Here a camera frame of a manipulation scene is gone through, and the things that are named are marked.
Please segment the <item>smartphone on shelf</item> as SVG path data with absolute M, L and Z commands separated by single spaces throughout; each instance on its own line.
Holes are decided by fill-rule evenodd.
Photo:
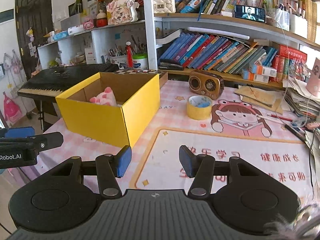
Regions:
M 265 23 L 266 22 L 266 11 L 264 8 L 250 7 L 246 5 L 235 5 L 234 18 L 240 18 L 244 20 Z

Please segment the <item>black stapler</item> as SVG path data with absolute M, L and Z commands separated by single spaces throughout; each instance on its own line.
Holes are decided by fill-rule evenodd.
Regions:
M 184 67 L 182 67 L 178 62 L 170 59 L 160 59 L 158 68 L 160 70 L 175 70 L 175 71 L 184 70 Z

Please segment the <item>brown retro radio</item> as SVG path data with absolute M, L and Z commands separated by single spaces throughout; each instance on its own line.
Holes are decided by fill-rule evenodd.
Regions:
M 194 70 L 189 75 L 189 88 L 196 94 L 216 100 L 223 93 L 224 79 L 204 70 Z

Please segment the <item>yellow cardboard box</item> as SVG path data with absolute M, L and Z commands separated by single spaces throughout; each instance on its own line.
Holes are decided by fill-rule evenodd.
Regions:
M 106 87 L 113 90 L 117 107 L 89 102 Z M 134 146 L 159 110 L 159 76 L 99 72 L 55 100 L 71 132 L 117 147 Z

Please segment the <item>brown paper envelopes stack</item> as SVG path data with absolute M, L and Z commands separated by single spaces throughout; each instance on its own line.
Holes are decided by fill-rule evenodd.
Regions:
M 283 114 L 284 111 L 290 111 L 289 105 L 283 99 L 280 91 L 268 91 L 249 86 L 240 86 L 234 91 L 240 96 L 240 100 L 268 111 Z

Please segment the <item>black electronic keyboard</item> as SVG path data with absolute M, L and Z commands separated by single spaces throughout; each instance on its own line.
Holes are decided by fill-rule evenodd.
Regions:
M 55 98 L 62 92 L 99 72 L 116 72 L 117 64 L 101 63 L 81 66 L 54 67 L 40 71 L 29 79 L 17 92 L 19 96 Z

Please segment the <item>blue plastic packet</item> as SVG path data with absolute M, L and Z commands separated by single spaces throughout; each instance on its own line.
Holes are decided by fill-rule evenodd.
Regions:
M 211 102 L 206 101 L 206 102 L 198 103 L 196 107 L 198 107 L 198 108 L 206 108 L 206 107 L 209 107 L 209 106 L 211 106 Z

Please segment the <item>pink plush pig toy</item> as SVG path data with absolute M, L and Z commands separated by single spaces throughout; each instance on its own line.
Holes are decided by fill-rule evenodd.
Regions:
M 97 105 L 108 105 L 117 107 L 116 98 L 111 87 L 106 87 L 103 92 L 101 92 L 97 96 L 90 98 L 89 102 Z

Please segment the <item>orange white medicine box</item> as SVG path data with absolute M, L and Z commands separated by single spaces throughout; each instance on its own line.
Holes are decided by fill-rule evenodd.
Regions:
M 259 64 L 249 64 L 249 71 L 253 74 L 277 77 L 277 70 L 272 67 L 266 67 Z

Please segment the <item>wooden chess board box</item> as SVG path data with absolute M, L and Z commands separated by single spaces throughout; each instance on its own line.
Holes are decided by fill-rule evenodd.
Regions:
M 158 75 L 159 76 L 159 86 L 162 88 L 164 84 L 168 81 L 168 74 L 166 71 L 161 70 L 136 70 L 136 69 L 124 69 L 118 70 L 115 72 L 120 75 L 135 75 L 135 74 L 143 74 L 143 75 Z

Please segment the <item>red thick dictionary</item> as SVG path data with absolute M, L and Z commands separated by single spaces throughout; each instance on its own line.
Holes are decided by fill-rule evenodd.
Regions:
M 283 56 L 285 58 L 288 58 L 289 60 L 306 63 L 308 58 L 306 53 L 282 44 L 278 46 L 277 50 L 279 56 Z

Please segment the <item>pile of papers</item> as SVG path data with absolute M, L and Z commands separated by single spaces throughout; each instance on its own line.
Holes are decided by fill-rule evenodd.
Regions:
M 298 116 L 315 120 L 319 116 L 319 96 L 312 95 L 306 85 L 306 82 L 291 77 L 283 80 L 285 100 Z

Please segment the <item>pink cat ornament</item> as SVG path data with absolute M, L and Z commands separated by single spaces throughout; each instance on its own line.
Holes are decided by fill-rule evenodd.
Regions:
M 112 0 L 106 7 L 108 25 L 138 21 L 138 8 L 139 3 L 136 0 Z

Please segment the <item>red round doll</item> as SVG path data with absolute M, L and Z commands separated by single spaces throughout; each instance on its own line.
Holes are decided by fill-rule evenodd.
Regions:
M 104 27 L 108 25 L 108 21 L 107 21 L 107 14 L 105 12 L 103 12 L 103 10 L 99 10 L 99 13 L 97 14 L 97 18 L 96 18 L 96 24 L 98 28 Z

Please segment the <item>red tassel ornament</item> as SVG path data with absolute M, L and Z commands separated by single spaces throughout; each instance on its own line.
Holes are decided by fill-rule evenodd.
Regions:
M 132 58 L 132 47 L 131 42 L 126 42 L 126 56 L 127 56 L 127 66 L 133 68 L 133 58 Z

